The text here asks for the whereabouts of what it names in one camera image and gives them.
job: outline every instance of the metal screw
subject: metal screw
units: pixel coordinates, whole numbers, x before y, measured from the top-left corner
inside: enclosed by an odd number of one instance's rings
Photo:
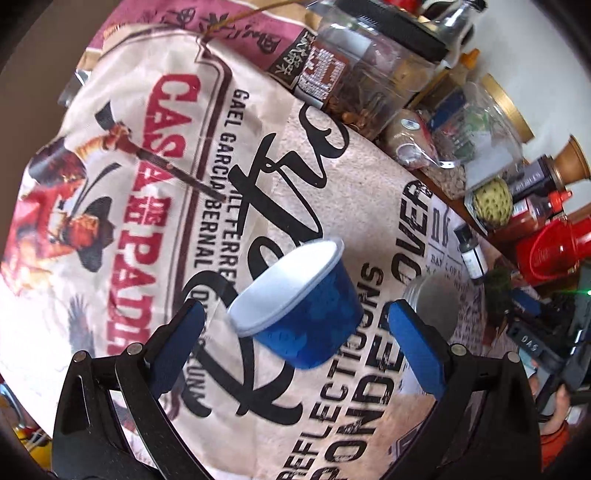
[[[509,352],[507,354],[507,358],[509,359],[509,362],[513,362],[514,364],[521,362],[521,358],[519,358],[519,355],[517,355],[515,352]]]
[[[80,350],[79,352],[76,352],[73,357],[73,359],[76,363],[82,362],[82,360],[84,360],[85,358],[86,358],[86,352],[84,350]]]
[[[459,343],[454,343],[452,345],[452,353],[457,356],[464,356],[467,353],[466,347],[460,345]]]
[[[141,343],[135,342],[127,347],[128,355],[137,355],[142,351],[144,346]]]

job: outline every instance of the orange sleeve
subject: orange sleeve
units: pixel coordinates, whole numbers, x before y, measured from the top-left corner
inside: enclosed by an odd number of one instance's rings
[[[569,426],[566,422],[552,435],[542,435],[542,470],[558,457],[569,439]]]

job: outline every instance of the white wall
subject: white wall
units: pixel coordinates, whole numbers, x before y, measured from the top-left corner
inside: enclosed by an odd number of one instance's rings
[[[531,0],[488,4],[467,49],[481,50],[479,73],[493,75],[532,129],[525,158],[556,155],[573,134],[591,161],[591,74]],[[572,190],[566,212],[591,203],[591,181]]]

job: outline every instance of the custard apple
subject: custard apple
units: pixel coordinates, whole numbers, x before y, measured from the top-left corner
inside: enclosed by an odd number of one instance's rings
[[[513,212],[513,198],[505,180],[496,178],[474,192],[476,216],[487,226],[498,229],[505,226]]]

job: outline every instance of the jar lid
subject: jar lid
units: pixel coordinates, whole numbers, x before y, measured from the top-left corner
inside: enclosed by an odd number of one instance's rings
[[[564,183],[562,176],[560,175],[560,170],[556,168],[554,163],[554,159],[552,157],[548,157],[546,155],[541,157],[541,161],[544,162],[548,170],[550,171],[550,176],[552,177],[552,181],[556,186],[556,190],[559,192],[563,192],[566,190],[566,184]]]
[[[479,12],[483,12],[484,10],[486,10],[488,8],[486,0],[470,0],[470,3]]]
[[[463,225],[457,227],[453,231],[453,233],[456,234],[456,237],[460,241],[460,244],[467,244],[474,238],[474,236],[472,235],[472,230],[470,230],[470,227],[467,223],[464,223]]]
[[[509,98],[501,85],[496,82],[493,76],[490,73],[487,73],[480,79],[480,83],[509,119],[509,122],[511,122],[517,134],[519,135],[521,143],[527,143],[533,139],[534,134],[531,131],[530,126],[527,124],[513,101]]]
[[[379,0],[336,0],[335,6],[351,17],[367,22],[382,35],[427,61],[438,63],[447,55],[444,42],[396,7]]]

